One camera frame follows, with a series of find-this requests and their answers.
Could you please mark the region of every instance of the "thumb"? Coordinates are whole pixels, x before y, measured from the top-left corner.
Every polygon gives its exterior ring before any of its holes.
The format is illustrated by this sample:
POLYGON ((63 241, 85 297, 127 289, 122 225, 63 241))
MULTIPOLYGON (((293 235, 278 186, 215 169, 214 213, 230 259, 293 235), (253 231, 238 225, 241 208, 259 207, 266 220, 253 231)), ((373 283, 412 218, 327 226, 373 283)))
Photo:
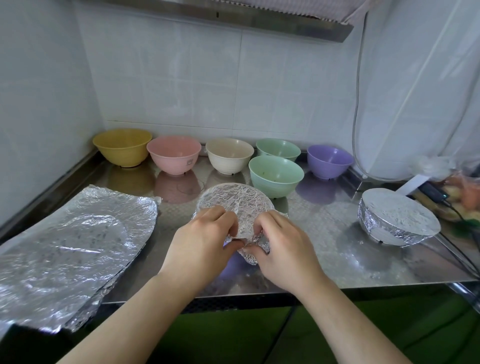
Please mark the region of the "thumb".
POLYGON ((262 267, 263 264, 266 263, 267 259, 267 253, 265 253, 265 250, 263 250, 261 247, 258 245, 249 245, 243 248, 243 251, 246 252, 247 254, 251 254, 255 257, 257 260, 258 264, 260 265, 260 268, 262 267))
POLYGON ((245 246, 245 242, 243 240, 233 239, 227 245, 223 247, 223 250, 226 251, 227 256, 230 258, 233 253, 237 250, 243 248, 245 246))

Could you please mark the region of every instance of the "person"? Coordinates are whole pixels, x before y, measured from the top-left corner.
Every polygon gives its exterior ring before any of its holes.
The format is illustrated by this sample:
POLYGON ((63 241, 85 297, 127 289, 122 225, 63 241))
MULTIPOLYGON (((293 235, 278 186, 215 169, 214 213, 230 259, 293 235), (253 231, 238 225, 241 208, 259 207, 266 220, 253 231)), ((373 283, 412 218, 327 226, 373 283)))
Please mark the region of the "person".
MULTIPOLYGON (((340 364, 410 363, 324 274, 304 231, 274 210, 260 214, 253 228, 267 236, 270 253, 256 245, 244 249, 265 277, 305 306, 340 364)), ((175 233, 159 273, 59 363, 145 363, 176 316, 243 248, 240 240, 223 246, 237 232, 234 212, 200 211, 175 233)))

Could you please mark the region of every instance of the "green bowl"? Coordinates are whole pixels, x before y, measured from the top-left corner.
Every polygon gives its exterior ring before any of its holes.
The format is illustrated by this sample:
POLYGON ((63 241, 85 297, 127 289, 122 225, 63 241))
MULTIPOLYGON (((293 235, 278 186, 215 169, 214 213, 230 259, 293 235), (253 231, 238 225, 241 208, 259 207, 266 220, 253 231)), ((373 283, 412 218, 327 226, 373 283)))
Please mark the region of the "green bowl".
POLYGON ((249 163, 255 188, 269 198, 285 197, 303 179, 303 169, 291 160, 276 156, 258 156, 249 163))
POLYGON ((295 144, 286 140, 266 138, 257 142, 259 156, 277 156, 295 162, 301 151, 295 144))

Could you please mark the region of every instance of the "countertop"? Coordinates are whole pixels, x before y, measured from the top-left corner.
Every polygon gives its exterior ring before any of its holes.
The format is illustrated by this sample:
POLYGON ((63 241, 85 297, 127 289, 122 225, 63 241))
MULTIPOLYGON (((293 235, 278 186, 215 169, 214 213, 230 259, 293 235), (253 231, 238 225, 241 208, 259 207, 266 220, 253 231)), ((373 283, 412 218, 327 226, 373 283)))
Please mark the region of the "countertop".
MULTIPOLYGON (((300 165, 308 171, 306 164, 300 165)), ((160 270, 175 231, 190 221, 202 191, 224 182, 251 183, 248 167, 226 176, 214 170, 206 157, 199 157, 193 169, 182 176, 159 173, 150 159, 130 169, 108 162, 98 168, 95 180, 90 181, 97 186, 163 199, 152 236, 103 303, 125 302, 160 270)), ((337 181, 321 181, 307 172, 295 191, 273 203, 305 230, 325 273, 341 289, 473 280, 436 238, 405 248, 372 241, 358 224, 358 201, 359 194, 350 197, 337 181)), ((473 245, 462 249, 475 262, 480 261, 473 245)), ((227 268, 198 297, 279 292, 282 290, 267 280, 258 266, 234 254, 227 268)))

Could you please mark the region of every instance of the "wall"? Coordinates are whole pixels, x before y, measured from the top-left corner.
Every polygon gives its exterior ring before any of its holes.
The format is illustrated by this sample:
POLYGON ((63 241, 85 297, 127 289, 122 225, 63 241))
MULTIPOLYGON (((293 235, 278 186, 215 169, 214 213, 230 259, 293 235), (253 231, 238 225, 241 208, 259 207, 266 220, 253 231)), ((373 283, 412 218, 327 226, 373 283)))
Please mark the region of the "wall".
MULTIPOLYGON (((336 44, 82 2, 76 10, 107 128, 351 151, 361 26, 336 44)), ((367 171, 406 177, 412 155, 445 144, 478 64, 479 11, 475 0, 385 0, 369 13, 357 122, 367 171)), ((447 151, 466 142, 477 106, 468 115, 447 151)))
POLYGON ((0 2, 0 225, 103 128, 71 2, 0 2))

